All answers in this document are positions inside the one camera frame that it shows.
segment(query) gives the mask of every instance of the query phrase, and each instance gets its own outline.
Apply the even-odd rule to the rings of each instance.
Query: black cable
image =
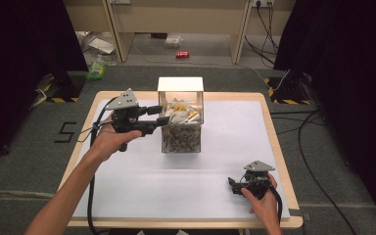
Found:
[[[304,121],[304,120],[301,120],[301,119],[295,119],[295,118],[288,118],[288,117],[273,117],[275,119],[289,119],[289,120],[297,120],[297,121]],[[318,118],[321,118],[321,117],[316,117],[310,121],[308,121],[307,123],[312,123],[312,124],[317,124],[317,125],[327,125],[327,124],[321,124],[321,123],[317,123],[317,122],[313,122],[313,120],[315,119],[318,119]],[[288,132],[292,132],[294,130],[297,130],[299,129],[300,127],[296,127],[296,128],[293,128],[293,129],[289,129],[289,130],[285,130],[285,131],[281,131],[281,132],[276,132],[277,135],[280,135],[280,134],[284,134],[284,133],[288,133]]]
[[[86,131],[89,131],[89,130],[91,130],[91,129],[93,129],[93,127],[90,127],[90,128],[88,128],[88,129],[85,129],[85,130],[81,131],[80,134],[82,134],[82,133],[84,133],[84,132],[86,132]],[[89,136],[90,134],[91,134],[91,131],[88,132],[88,134],[84,137],[83,140],[78,140],[78,139],[77,139],[77,142],[78,142],[78,143],[84,143],[84,142],[87,140],[87,138],[88,138],[88,136]]]
[[[274,9],[273,9],[273,4],[271,2],[268,2],[267,4],[268,4],[268,31],[270,33],[270,38],[272,39],[271,43],[273,46],[273,50],[277,54],[277,49],[279,49],[279,47],[277,47],[276,42],[274,42],[273,34],[271,33],[271,23],[273,22]]]
[[[272,54],[272,55],[276,55],[276,54],[271,53],[271,52],[262,51],[260,48],[258,48],[255,45],[253,45],[246,36],[245,36],[245,39],[246,39],[247,43],[249,44],[249,46],[252,48],[252,50],[256,54],[258,54],[259,56],[261,56],[261,59],[265,59],[265,60],[267,60],[268,62],[270,62],[270,63],[272,63],[274,65],[274,62],[271,61],[270,59],[268,59],[268,57],[266,57],[263,53]]]
[[[289,115],[289,114],[311,114],[313,112],[317,112],[318,110],[314,111],[291,111],[291,112],[273,112],[270,113],[271,115]]]
[[[258,4],[258,7],[257,7],[257,9],[258,9],[258,17],[260,18],[261,23],[263,24],[264,30],[266,32],[266,39],[268,38],[268,40],[272,43],[273,47],[277,48],[277,45],[274,42],[273,37],[271,35],[271,18],[272,18],[272,12],[271,11],[272,11],[272,8],[269,7],[269,29],[270,29],[270,31],[269,31],[269,29],[267,29],[267,26],[266,26],[266,24],[265,24],[265,22],[264,22],[264,20],[263,20],[263,18],[261,16],[261,14],[260,14],[259,8],[260,8],[260,5]]]
[[[277,200],[277,218],[279,220],[279,224],[280,224],[280,220],[282,218],[282,211],[283,211],[283,203],[282,203],[282,198],[280,197],[279,193],[277,192],[277,190],[273,187],[273,185],[266,185],[265,183],[263,183],[262,181],[258,180],[255,178],[255,181],[258,182],[258,184],[264,186],[266,189],[270,190],[274,197],[276,198]]]
[[[306,225],[305,222],[302,223],[302,233],[306,235]]]
[[[264,46],[265,46],[266,41],[267,41],[267,35],[266,35],[266,37],[264,38],[263,45],[261,46],[261,51],[264,50]],[[273,67],[268,66],[268,65],[264,62],[263,57],[260,57],[260,59],[261,59],[261,62],[262,62],[266,67],[273,69]]]
[[[90,148],[91,146],[93,145],[94,143],[94,140],[96,140],[96,137],[97,137],[97,132],[99,131],[100,129],[100,122],[101,122],[101,119],[103,117],[103,114],[105,113],[105,110],[106,110],[106,107],[112,103],[112,101],[114,100],[115,98],[113,98],[112,100],[110,100],[106,105],[105,107],[103,108],[102,112],[100,112],[99,116],[97,117],[97,120],[93,123],[93,127],[91,127],[91,138],[90,138]],[[94,224],[93,224],[93,214],[92,214],[92,209],[93,209],[93,196],[94,196],[94,184],[95,184],[95,181],[96,181],[96,177],[95,175],[93,176],[93,178],[91,179],[90,181],[90,185],[89,185],[89,191],[88,191],[88,201],[87,201],[87,222],[88,222],[88,226],[90,228],[90,231],[93,235],[99,235],[100,233],[103,233],[105,231],[100,231],[100,232],[97,232],[96,228],[94,227]]]
[[[312,170],[310,169],[310,166],[309,164],[307,163],[307,160],[306,160],[306,156],[304,154],[304,150],[302,148],[302,129],[303,127],[305,126],[305,124],[307,124],[307,121],[310,119],[310,117],[312,117],[314,114],[316,114],[318,111],[315,111],[313,112],[312,114],[308,115],[304,121],[304,123],[302,123],[302,125],[300,126],[299,128],[299,133],[298,133],[298,142],[299,142],[299,150],[301,152],[301,156],[302,156],[302,159],[304,160],[304,163],[305,163],[305,166],[310,174],[310,176],[312,177],[312,179],[314,180],[314,182],[316,183],[316,185],[319,187],[319,189],[322,191],[322,193],[326,196],[326,198],[328,198],[329,202],[331,202],[331,204],[334,206],[334,208],[337,210],[337,212],[341,215],[341,217],[344,219],[345,223],[347,224],[347,226],[350,228],[352,234],[356,235],[355,233],[355,230],[353,229],[353,226],[351,225],[351,223],[348,221],[348,219],[345,217],[345,215],[343,214],[343,212],[340,210],[340,208],[338,208],[338,206],[335,204],[335,202],[332,200],[332,198],[328,195],[328,193],[326,193],[326,191],[323,189],[323,187],[321,186],[321,184],[319,183],[319,181],[316,179],[315,175],[313,174]]]
[[[312,120],[308,120],[307,123],[316,124],[316,125],[327,125],[325,123],[314,122],[314,120],[320,119],[320,118],[322,118],[322,117],[315,117]],[[291,118],[291,117],[272,117],[272,119],[286,119],[286,120],[304,121],[303,119],[297,119],[297,118]]]
[[[252,49],[255,51],[257,50],[259,53],[265,53],[265,54],[270,54],[270,55],[276,55],[276,53],[273,53],[273,52],[269,52],[269,51],[261,51],[261,49],[255,45],[253,45],[249,39],[247,38],[247,36],[244,36],[244,38],[246,39],[247,43],[250,45],[250,47],[252,47]]]

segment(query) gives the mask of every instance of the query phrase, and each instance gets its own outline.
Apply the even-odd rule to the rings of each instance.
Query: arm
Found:
[[[270,173],[267,174],[271,184],[274,188],[277,187],[277,182]],[[264,194],[264,197],[259,201],[255,196],[246,188],[242,188],[241,192],[250,201],[252,208],[249,213],[255,213],[258,219],[264,225],[269,235],[283,234],[277,218],[277,201],[270,190]]]
[[[100,164],[121,144],[141,136],[140,131],[115,133],[110,124],[103,126],[90,150],[72,171],[63,187],[38,213],[25,234],[63,234],[78,202]]]

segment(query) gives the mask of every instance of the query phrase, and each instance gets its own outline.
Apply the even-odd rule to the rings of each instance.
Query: red can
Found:
[[[182,51],[176,53],[176,59],[179,58],[189,58],[189,51]]]

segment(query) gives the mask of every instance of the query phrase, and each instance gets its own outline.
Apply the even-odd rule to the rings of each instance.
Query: white paper sheet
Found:
[[[94,120],[102,111],[100,103]],[[141,106],[155,101],[140,100]],[[243,196],[234,195],[228,177],[237,182],[243,167],[259,160],[277,168],[258,101],[205,101],[202,152],[163,154],[160,128],[130,142],[96,173],[93,217],[158,219],[255,218]],[[156,119],[153,116],[145,119]],[[89,148],[85,142],[79,158]],[[280,182],[277,169],[271,171]],[[282,186],[282,217],[290,217]],[[88,190],[73,217],[86,217]]]
[[[108,54],[111,54],[115,50],[114,44],[104,41],[102,39],[99,39],[97,37],[94,38],[88,45],[96,49],[99,49],[103,52],[106,52]]]

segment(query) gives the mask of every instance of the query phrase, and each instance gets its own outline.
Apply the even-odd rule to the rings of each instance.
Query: black and yellow tape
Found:
[[[309,99],[304,90],[299,92],[294,92],[291,96],[288,92],[285,92],[282,88],[276,89],[276,86],[272,84],[279,84],[280,77],[276,78],[266,78],[264,81],[267,84],[267,91],[271,102],[276,104],[287,104],[287,105],[309,105]]]
[[[65,102],[77,102],[78,98],[60,98],[60,97],[48,97],[47,102],[65,103]]]

